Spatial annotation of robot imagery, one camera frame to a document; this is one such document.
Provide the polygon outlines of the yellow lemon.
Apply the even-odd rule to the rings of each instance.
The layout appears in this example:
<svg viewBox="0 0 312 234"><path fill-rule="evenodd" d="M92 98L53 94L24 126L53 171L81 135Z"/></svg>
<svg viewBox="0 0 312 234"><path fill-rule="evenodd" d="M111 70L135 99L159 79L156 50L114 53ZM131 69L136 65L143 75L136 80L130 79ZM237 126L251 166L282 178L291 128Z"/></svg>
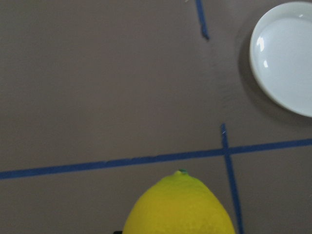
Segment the yellow lemon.
<svg viewBox="0 0 312 234"><path fill-rule="evenodd" d="M124 234L234 234L233 223L211 190L185 170L161 179L140 196Z"/></svg>

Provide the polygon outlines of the white round plate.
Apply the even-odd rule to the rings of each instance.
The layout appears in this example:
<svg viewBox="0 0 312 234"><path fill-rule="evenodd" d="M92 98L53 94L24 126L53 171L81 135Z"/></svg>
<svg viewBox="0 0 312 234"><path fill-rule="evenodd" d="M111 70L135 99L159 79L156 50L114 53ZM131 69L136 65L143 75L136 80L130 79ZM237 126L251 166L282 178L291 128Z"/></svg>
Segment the white round plate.
<svg viewBox="0 0 312 234"><path fill-rule="evenodd" d="M293 1L266 12L249 46L253 76L277 105L312 116L312 4Z"/></svg>

